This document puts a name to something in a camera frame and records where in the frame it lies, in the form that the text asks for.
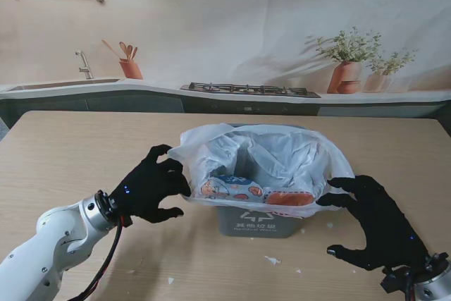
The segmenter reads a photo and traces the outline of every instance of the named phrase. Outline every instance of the faucet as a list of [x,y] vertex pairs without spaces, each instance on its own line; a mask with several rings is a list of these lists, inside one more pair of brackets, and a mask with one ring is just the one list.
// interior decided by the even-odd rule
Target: faucet
[[85,64],[84,67],[79,67],[78,69],[80,72],[84,73],[86,75],[87,79],[94,79],[91,73],[91,68],[89,67],[89,64],[87,63],[87,59],[83,51],[75,51],[75,55],[81,56],[83,59],[83,63]]

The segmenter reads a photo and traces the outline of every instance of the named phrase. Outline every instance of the green plant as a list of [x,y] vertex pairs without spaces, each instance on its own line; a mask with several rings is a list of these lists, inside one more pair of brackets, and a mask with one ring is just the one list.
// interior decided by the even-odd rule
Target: green plant
[[404,48],[401,52],[393,52],[389,59],[384,59],[380,54],[375,54],[371,57],[370,64],[367,67],[370,67],[374,73],[390,75],[398,72],[411,61],[415,61],[415,52],[417,51],[418,49],[414,49],[409,52]]
[[354,26],[349,34],[342,30],[338,36],[332,38],[333,46],[325,46],[329,39],[318,38],[317,51],[335,61],[365,61],[378,54],[380,38],[379,33],[373,35],[372,32],[362,36]]

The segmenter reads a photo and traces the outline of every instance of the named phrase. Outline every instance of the garbage bag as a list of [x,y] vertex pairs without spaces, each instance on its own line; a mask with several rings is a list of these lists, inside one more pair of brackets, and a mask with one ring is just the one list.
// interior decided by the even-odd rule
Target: garbage bag
[[286,125],[203,125],[184,132],[170,158],[187,169],[191,202],[305,218],[327,180],[353,178],[343,153],[321,133]]

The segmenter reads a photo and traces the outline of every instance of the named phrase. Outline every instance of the black cable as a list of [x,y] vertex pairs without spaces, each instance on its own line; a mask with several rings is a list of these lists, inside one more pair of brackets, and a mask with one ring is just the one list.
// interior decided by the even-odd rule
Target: black cable
[[412,301],[412,289],[413,289],[413,278],[412,278],[412,271],[409,271],[407,274],[407,281],[406,281],[406,290],[405,290],[405,301]]
[[97,285],[99,284],[101,277],[104,275],[106,269],[108,268],[108,265],[111,262],[111,259],[113,258],[114,252],[116,251],[116,247],[118,246],[118,243],[119,243],[119,238],[121,237],[122,227],[123,227],[123,220],[122,220],[122,217],[120,216],[119,220],[118,220],[118,227],[116,230],[116,235],[114,237],[113,244],[111,246],[110,252],[108,253],[108,256],[106,257],[104,263],[102,264],[99,271],[97,272],[95,277],[92,279],[92,281],[88,285],[88,287],[83,292],[81,292],[78,296],[71,298],[69,301],[84,301],[97,288]]

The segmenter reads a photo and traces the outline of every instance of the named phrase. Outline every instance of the wooden spoon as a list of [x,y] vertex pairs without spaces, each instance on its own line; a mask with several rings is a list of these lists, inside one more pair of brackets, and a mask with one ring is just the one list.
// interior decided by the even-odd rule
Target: wooden spoon
[[133,52],[133,46],[132,45],[128,45],[127,46],[127,59],[131,59],[132,58],[132,52]]
[[101,40],[101,42],[103,42],[103,43],[106,45],[106,47],[108,47],[108,48],[109,48],[109,49],[110,49],[110,50],[111,50],[118,58],[121,58],[121,57],[119,56],[119,54],[117,54],[116,51],[113,50],[113,47],[111,47],[110,44],[109,44],[108,42],[106,42],[106,41],[103,40],[103,39]]
[[137,47],[135,47],[135,50],[133,51],[133,55],[132,55],[132,60],[135,58],[135,56],[136,56],[136,51],[138,50],[138,48]]
[[127,59],[128,59],[127,45],[125,45],[123,42],[119,42],[119,46],[121,47],[122,51],[125,53],[125,55],[127,56]]

